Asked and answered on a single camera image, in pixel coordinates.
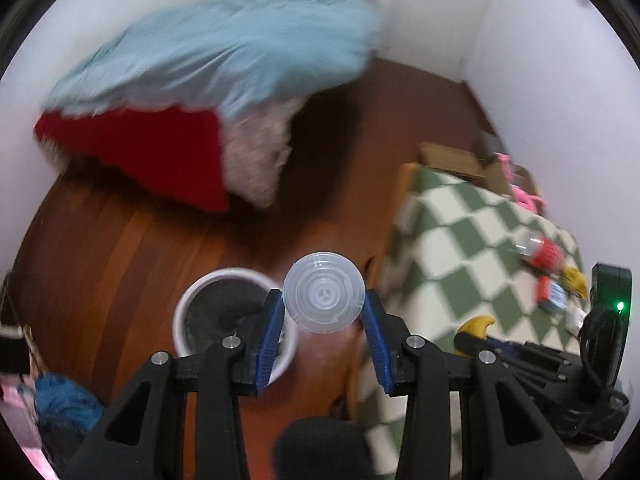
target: white wall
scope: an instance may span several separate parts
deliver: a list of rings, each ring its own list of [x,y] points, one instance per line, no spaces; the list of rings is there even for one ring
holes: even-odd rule
[[[636,276],[621,370],[634,395],[619,449],[640,415],[640,71],[588,0],[493,0],[467,78],[585,267]]]
[[[489,0],[394,0],[383,56],[461,81]]]
[[[32,135],[57,79],[146,13],[192,1],[57,0],[22,44],[0,80],[0,276],[57,176]]]

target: checkered blanket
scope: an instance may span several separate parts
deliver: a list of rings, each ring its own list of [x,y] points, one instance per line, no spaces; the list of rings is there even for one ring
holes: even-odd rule
[[[536,278],[513,248],[527,228],[544,233],[564,251],[565,264],[582,270],[578,245],[569,232],[502,196],[420,168],[394,221],[383,262],[378,291],[386,310],[444,351],[453,352],[453,336],[461,324],[489,314],[497,320],[488,330],[491,336],[579,353],[576,339],[536,307]],[[406,397],[384,394],[367,357],[359,399],[358,418],[367,431],[377,473],[392,479]],[[462,470],[458,394],[452,392],[450,401],[450,473],[456,476]]]

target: hardwood floor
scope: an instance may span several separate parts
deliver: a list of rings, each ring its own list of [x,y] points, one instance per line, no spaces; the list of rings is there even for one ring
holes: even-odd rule
[[[233,200],[229,214],[212,216],[114,171],[69,173],[47,195],[14,267],[20,322],[33,327],[52,370],[109,402],[155,350],[173,350],[173,309],[194,280],[243,266],[281,281],[318,250],[362,268],[383,237],[399,165],[418,159],[423,140],[470,149],[480,127],[464,86],[376,60],[360,81],[314,96],[296,116],[268,212]],[[303,333],[283,377],[242,402],[252,478],[271,478],[271,445],[290,421],[329,413],[344,391],[355,332]],[[190,399],[187,478],[193,407]]]

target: metal screw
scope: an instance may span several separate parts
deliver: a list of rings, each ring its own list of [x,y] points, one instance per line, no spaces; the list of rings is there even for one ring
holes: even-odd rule
[[[156,352],[151,356],[151,362],[155,365],[163,365],[169,360],[169,354],[167,352]]]
[[[241,342],[242,340],[237,335],[228,335],[222,340],[222,346],[231,350],[238,348]]]
[[[424,338],[419,335],[411,335],[406,339],[406,343],[411,348],[422,348],[424,346]]]
[[[489,352],[488,350],[482,350],[478,354],[478,359],[480,359],[481,363],[490,365],[492,363],[495,363],[495,354],[493,352]]]

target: light blue blanket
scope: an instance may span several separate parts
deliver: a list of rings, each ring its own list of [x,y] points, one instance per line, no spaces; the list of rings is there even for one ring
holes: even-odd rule
[[[367,0],[207,0],[163,10],[65,75],[45,110],[180,105],[236,120],[262,102],[356,79],[379,26]]]

